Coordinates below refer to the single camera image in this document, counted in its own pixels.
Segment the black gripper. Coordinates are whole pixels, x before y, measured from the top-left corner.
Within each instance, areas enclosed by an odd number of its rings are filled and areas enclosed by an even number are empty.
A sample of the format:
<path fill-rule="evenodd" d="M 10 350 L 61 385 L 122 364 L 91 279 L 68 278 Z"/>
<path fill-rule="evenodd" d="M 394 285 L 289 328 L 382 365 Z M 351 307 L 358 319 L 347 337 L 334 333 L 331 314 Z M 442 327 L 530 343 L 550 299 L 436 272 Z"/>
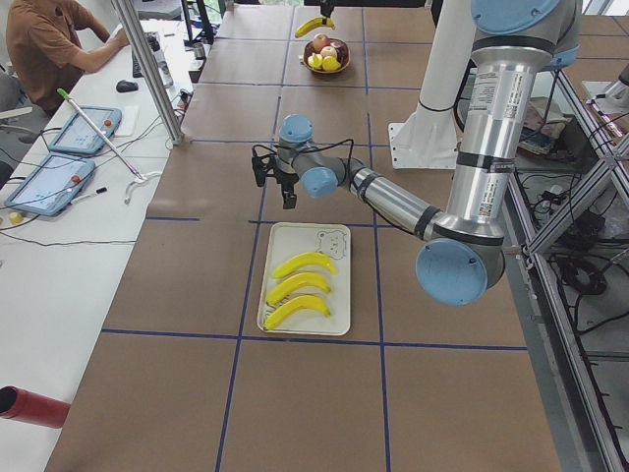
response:
<path fill-rule="evenodd" d="M 335 0 L 320 0 L 319 1 L 319 10 L 321 11 L 321 21 L 323 25 L 327 25 L 328 19 L 333 18 L 333 11 L 335 8 Z"/>
<path fill-rule="evenodd" d="M 276 171 L 275 179 L 277 183 L 281 186 L 281 192 L 283 194 L 283 209 L 291 209 L 291 207 L 296 207 L 297 195 L 293 194 L 294 186 L 297 183 L 297 174 Z"/>

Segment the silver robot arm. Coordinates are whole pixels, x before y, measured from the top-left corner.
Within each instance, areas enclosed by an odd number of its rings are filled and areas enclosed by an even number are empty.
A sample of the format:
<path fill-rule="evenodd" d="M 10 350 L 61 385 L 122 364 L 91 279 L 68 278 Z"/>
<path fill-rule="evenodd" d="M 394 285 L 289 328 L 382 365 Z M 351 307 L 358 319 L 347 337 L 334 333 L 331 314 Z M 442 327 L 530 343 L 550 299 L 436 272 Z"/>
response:
<path fill-rule="evenodd" d="M 461 11 L 474 26 L 468 58 L 477 73 L 446 209 L 421 200 L 353 158 L 325 156 L 311 121 L 288 116 L 269 160 L 293 207 L 301 184 L 314 198 L 338 188 L 424 241 L 417 278 L 448 305 L 478 300 L 501 277 L 503 233 L 497 223 L 536 75 L 571 64 L 579 48 L 577 1 L 474 1 Z"/>

